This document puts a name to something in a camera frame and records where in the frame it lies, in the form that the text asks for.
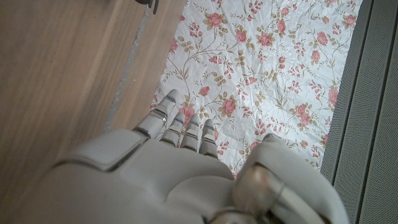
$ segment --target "dark handle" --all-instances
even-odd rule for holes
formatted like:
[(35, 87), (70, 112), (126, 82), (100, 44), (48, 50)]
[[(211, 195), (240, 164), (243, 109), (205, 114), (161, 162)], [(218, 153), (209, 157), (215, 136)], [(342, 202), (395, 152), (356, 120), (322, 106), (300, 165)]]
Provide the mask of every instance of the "dark handle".
[[(136, 0), (139, 4), (147, 4), (149, 8), (152, 7), (153, 0)], [(159, 6), (159, 0), (155, 0), (154, 14), (156, 14), (157, 7)]]

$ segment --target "gray panel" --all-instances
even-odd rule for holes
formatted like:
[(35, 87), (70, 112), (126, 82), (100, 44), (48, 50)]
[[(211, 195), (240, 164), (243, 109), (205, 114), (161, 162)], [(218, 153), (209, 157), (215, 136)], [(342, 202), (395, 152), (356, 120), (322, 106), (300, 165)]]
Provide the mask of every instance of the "gray panel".
[(346, 129), (359, 63), (362, 57), (363, 44), (368, 31), (368, 21), (372, 4), (373, 0), (364, 0), (359, 10), (358, 20), (351, 39), (351, 47), (349, 48), (343, 77), (341, 79), (338, 100), (330, 126), (328, 145), (326, 146), (325, 155), (323, 156), (321, 174), (332, 184), (335, 181), (337, 163), (340, 158), (341, 144)]
[(341, 148), (335, 188), (351, 222), (358, 221), (379, 116), (398, 1), (374, 1)]
[(398, 222), (398, 35), (380, 111), (360, 223)]

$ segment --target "wood grain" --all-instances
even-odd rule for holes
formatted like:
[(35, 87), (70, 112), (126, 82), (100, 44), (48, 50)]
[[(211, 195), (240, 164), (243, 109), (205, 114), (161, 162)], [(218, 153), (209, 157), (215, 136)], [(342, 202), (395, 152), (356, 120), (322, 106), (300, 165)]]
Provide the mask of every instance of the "wood grain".
[(0, 2), (0, 222), (58, 154), (99, 135), (145, 6)]
[(149, 15), (111, 129), (132, 129), (149, 112), (184, 6), (185, 0), (159, 1), (156, 15)]

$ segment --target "white robotic hand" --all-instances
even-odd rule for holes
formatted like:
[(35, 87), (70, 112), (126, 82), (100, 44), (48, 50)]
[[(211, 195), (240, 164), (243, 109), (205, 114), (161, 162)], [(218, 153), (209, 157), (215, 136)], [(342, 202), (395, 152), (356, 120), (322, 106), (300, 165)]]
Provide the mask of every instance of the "white robotic hand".
[(183, 114), (160, 141), (172, 90), (132, 130), (110, 131), (56, 163), (15, 223), (348, 223), (328, 181), (276, 136), (258, 144), (234, 180), (217, 159), (213, 122)]

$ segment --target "leaf pattern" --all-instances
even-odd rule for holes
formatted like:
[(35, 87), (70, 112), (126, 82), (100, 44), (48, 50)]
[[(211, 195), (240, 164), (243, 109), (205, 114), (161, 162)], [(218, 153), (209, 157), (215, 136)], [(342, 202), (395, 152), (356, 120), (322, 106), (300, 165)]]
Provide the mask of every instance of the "leaf pattern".
[(360, 4), (189, 0), (151, 108), (178, 89), (234, 175), (267, 133), (320, 170)]

